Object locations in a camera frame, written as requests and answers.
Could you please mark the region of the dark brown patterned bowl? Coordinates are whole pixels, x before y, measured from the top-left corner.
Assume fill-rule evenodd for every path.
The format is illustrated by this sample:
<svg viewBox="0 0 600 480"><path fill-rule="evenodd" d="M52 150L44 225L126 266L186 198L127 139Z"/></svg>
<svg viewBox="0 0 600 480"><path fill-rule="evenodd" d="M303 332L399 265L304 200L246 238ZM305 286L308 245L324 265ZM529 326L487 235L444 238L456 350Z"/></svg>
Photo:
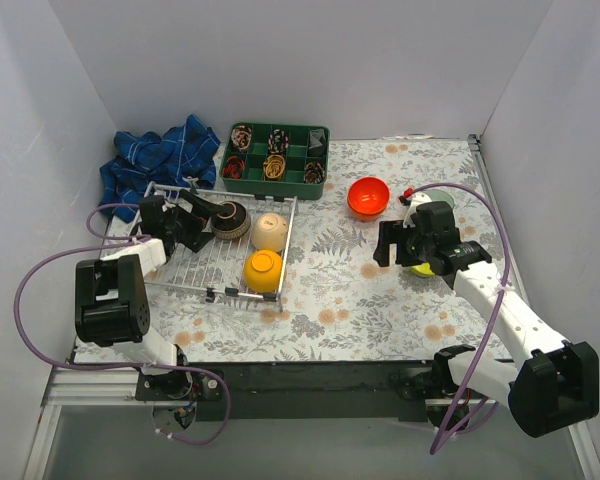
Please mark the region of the dark brown patterned bowl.
<svg viewBox="0 0 600 480"><path fill-rule="evenodd" d="M218 212L211 218L211 231L221 240L237 240L251 227L251 216L247 209L235 201L218 205Z"/></svg>

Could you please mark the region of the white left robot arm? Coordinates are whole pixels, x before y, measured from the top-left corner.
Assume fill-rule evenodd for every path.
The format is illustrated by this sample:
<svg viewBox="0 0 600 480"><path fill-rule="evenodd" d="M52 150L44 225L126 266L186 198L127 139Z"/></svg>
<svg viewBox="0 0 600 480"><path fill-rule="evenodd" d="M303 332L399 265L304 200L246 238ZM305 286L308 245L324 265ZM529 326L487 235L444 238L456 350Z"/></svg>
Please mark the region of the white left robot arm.
<svg viewBox="0 0 600 480"><path fill-rule="evenodd" d="M179 245L199 251L212 237L205 230L207 222L235 211L188 191L183 198L190 211L169 206L160 195L142 198L140 236L112 255L79 262L75 270L78 338L124 356L149 387L173 400L190 396L198 383L213 380L220 386L224 381L214 372L191 367L183 350L151 326L145 277L165 265Z"/></svg>

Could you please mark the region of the lime green bowl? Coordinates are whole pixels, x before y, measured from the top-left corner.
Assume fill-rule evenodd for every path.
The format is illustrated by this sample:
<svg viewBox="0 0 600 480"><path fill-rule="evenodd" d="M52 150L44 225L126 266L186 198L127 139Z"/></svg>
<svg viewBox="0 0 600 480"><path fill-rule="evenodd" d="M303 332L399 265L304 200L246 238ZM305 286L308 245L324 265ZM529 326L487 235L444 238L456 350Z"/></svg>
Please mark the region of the lime green bowl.
<svg viewBox="0 0 600 480"><path fill-rule="evenodd" d="M421 278L431 278L435 276L435 273L431 270L431 267L428 263L422 263L420 265L415 265L410 267L410 271Z"/></svg>

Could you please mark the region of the pale green white bowl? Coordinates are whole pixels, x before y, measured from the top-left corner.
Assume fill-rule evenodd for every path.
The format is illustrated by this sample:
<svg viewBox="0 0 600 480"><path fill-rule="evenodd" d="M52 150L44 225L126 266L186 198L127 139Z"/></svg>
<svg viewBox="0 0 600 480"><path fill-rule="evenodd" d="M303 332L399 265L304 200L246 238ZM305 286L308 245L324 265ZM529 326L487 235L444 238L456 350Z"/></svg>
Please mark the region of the pale green white bowl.
<svg viewBox="0 0 600 480"><path fill-rule="evenodd" d="M455 207L455 201L453 197L447 192L440 189L427 189L424 191L424 194L432 201L432 202L445 202L451 208Z"/></svg>

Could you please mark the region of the orange bowl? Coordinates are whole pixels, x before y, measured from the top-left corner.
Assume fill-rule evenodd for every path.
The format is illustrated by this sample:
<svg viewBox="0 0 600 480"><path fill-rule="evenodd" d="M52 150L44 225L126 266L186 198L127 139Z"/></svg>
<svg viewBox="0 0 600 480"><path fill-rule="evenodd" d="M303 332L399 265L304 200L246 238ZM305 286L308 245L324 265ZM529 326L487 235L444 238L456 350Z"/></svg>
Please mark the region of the orange bowl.
<svg viewBox="0 0 600 480"><path fill-rule="evenodd" d="M379 217L390 200L388 185L377 177L363 177L356 180L347 193L347 204L353 216L359 220L371 221Z"/></svg>

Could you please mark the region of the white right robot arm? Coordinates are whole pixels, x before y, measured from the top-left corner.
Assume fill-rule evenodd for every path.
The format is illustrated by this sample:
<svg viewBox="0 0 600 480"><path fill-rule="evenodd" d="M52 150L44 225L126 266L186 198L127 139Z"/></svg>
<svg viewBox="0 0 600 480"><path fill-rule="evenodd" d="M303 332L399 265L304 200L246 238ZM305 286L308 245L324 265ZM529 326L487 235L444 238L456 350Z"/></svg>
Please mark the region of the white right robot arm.
<svg viewBox="0 0 600 480"><path fill-rule="evenodd" d="M545 323L514 291L488 252L462 241L451 206L425 202L410 209L408 221L383 221L373 258L404 267L426 263L465 299L506 346L512 361L478 359L470 346L454 346L434 357L432 383L444 397L469 389L511 412L527 435L547 433L599 413L599 357L586 342L573 343Z"/></svg>

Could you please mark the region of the cream beige bowl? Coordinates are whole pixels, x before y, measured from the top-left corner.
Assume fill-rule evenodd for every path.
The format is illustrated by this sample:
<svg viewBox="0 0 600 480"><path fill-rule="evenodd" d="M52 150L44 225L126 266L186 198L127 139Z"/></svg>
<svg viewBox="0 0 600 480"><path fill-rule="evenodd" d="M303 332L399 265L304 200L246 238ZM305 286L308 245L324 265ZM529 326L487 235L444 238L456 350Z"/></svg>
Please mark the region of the cream beige bowl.
<svg viewBox="0 0 600 480"><path fill-rule="evenodd" d="M289 226L285 217L263 213L252 226L251 243L256 250L281 252L286 245Z"/></svg>

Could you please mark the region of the yellow bowl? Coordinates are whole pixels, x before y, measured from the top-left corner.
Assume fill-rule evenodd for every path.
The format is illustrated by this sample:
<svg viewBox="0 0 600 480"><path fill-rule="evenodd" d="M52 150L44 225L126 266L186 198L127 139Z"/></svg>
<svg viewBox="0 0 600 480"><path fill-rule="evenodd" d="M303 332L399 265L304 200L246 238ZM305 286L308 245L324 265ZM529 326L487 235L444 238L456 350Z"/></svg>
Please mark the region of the yellow bowl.
<svg viewBox="0 0 600 480"><path fill-rule="evenodd" d="M257 250L249 256L243 268L247 287L257 293L277 290L282 274L282 258L271 250Z"/></svg>

